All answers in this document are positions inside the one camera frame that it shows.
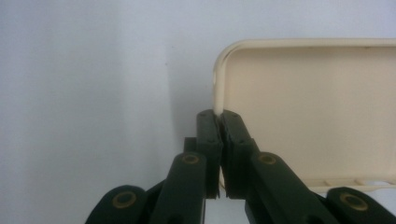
white wall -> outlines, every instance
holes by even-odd
[[[392,0],[1,1],[0,222],[83,223],[108,190],[163,180],[233,42],[394,38],[395,22]],[[247,222],[217,202],[206,223]]]

plastic box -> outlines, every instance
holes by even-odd
[[[215,113],[311,190],[396,188],[396,39],[241,41],[214,73]]]

